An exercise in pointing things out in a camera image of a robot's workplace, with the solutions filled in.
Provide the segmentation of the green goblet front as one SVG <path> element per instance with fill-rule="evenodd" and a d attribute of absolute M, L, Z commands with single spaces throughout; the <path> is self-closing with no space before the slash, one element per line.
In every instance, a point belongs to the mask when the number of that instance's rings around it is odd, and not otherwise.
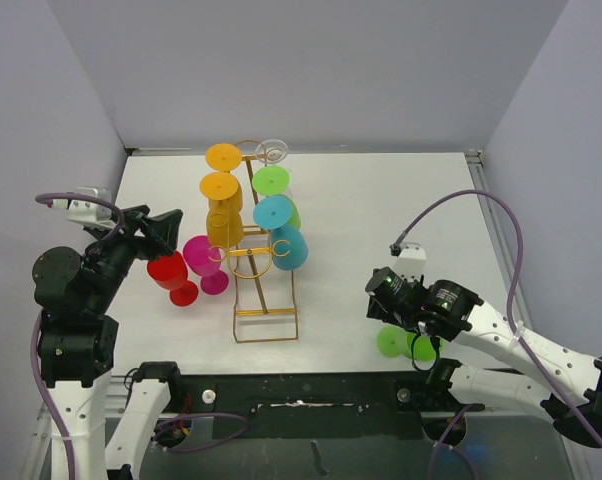
<path fill-rule="evenodd" d="M 383 327 L 377 333 L 376 346 L 380 354 L 387 358 L 403 356 L 417 362 L 429 363 L 437 356 L 428 338 L 417 337 L 415 333 L 392 325 Z"/>

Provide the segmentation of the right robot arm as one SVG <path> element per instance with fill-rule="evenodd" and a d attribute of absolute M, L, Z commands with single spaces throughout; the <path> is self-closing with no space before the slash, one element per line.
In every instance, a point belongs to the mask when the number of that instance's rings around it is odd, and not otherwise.
<path fill-rule="evenodd" d="M 580 445 L 602 446 L 602 355 L 579 353 L 508 320 L 478 294 L 449 280 L 429 287 L 384 267 L 365 291 L 368 317 L 429 340 L 456 343 L 506 365 L 480 369 L 435 357 L 426 395 L 440 409 L 482 405 L 518 411 L 549 422 Z"/>

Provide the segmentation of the clear wine glass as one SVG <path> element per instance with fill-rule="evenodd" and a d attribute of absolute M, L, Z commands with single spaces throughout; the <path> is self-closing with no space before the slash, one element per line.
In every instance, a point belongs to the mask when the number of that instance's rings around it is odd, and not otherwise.
<path fill-rule="evenodd" d="M 281 163 L 287 158 L 288 153 L 289 149 L 287 144 L 278 139 L 262 141 L 257 144 L 255 149 L 257 160 L 261 163 L 261 167 L 259 169 L 275 165 L 283 167 Z"/>

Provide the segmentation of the red goblet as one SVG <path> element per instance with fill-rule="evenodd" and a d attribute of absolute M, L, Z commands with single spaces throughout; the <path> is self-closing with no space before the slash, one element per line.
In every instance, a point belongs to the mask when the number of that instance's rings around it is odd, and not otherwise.
<path fill-rule="evenodd" d="M 199 289 L 189 280 L 188 267 L 179 251 L 149 261 L 146 270 L 159 287 L 168 291 L 173 305 L 187 307 L 197 300 Z"/>

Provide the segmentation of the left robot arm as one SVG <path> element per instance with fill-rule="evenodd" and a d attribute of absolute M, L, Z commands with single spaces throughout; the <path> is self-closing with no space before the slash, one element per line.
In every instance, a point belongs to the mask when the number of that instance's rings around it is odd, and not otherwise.
<path fill-rule="evenodd" d="M 52 419 L 54 479 L 136 479 L 159 416 L 183 404 L 173 361 L 144 362 L 112 436 L 105 407 L 119 324 L 107 311 L 137 260 L 175 253 L 183 213 L 153 216 L 146 205 L 119 209 L 76 193 L 41 194 L 93 237 L 84 252 L 59 246 L 32 267 L 41 310 L 30 343 L 33 376 Z"/>

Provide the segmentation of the cyan goblet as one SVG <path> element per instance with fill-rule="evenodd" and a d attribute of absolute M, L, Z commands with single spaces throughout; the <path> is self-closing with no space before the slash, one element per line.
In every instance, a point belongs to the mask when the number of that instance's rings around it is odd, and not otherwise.
<path fill-rule="evenodd" d="M 283 271 L 299 269 L 308 259 L 309 248 L 294 222 L 295 206 L 284 195 L 267 196 L 253 210 L 253 219 L 271 236 L 273 262 Z"/>

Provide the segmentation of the light green goblet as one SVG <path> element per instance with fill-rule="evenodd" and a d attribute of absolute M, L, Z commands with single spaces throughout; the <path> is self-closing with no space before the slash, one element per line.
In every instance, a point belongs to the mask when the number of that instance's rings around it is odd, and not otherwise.
<path fill-rule="evenodd" d="M 290 183 L 290 172 L 277 165 L 259 169 L 251 181 L 253 190 L 263 198 L 281 197 L 288 199 L 292 208 L 289 223 L 300 229 L 301 218 L 290 191 Z"/>

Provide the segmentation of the orange goblet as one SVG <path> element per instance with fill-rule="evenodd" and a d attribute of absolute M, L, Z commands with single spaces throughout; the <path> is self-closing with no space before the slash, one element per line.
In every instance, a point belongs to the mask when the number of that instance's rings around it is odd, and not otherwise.
<path fill-rule="evenodd" d="M 239 148 L 229 143 L 219 143 L 210 147 L 205 160 L 212 172 L 200 182 L 201 193 L 210 202 L 227 201 L 237 211 L 243 208 L 243 193 L 240 182 L 232 174 L 242 162 Z"/>
<path fill-rule="evenodd" d="M 237 246 L 244 231 L 243 196 L 236 177 L 227 172 L 210 173 L 201 180 L 200 191 L 208 200 L 206 231 L 210 243 L 223 249 Z"/>

